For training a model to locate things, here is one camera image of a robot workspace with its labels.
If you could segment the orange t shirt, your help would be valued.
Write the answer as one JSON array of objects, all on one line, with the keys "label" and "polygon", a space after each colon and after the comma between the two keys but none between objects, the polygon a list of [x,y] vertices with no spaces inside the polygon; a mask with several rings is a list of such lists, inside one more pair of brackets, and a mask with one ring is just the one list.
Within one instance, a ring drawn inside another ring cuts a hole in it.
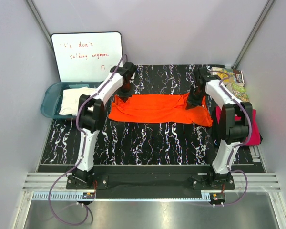
[{"label": "orange t shirt", "polygon": [[182,95],[135,94],[124,102],[115,96],[108,118],[129,123],[181,123],[211,127],[213,120],[208,112],[205,97],[202,105],[186,109],[189,93]]}]

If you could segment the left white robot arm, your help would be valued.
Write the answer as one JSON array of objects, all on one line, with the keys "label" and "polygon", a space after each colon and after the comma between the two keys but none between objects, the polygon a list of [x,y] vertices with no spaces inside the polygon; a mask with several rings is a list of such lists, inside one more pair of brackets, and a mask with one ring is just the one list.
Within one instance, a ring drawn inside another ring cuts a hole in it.
[{"label": "left white robot arm", "polygon": [[81,141],[72,175],[84,189],[90,188],[94,182],[94,150],[97,136],[105,124],[105,105],[115,93],[124,102],[132,96],[131,81],[136,72],[137,65],[132,62],[126,62],[122,67],[114,66],[92,95],[82,94],[79,98],[76,127],[81,133]]}]

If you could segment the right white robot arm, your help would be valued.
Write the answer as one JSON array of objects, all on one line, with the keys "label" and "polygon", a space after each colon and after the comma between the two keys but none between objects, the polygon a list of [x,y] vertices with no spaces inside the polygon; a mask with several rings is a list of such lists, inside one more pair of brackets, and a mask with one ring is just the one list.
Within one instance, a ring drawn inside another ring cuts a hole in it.
[{"label": "right white robot arm", "polygon": [[186,109],[202,106],[209,95],[221,108],[217,135],[220,145],[205,181],[211,189],[229,184],[233,158],[240,146],[246,145],[252,134],[253,108],[250,102],[237,99],[224,85],[224,80],[207,68],[195,70],[195,85],[191,86]]}]

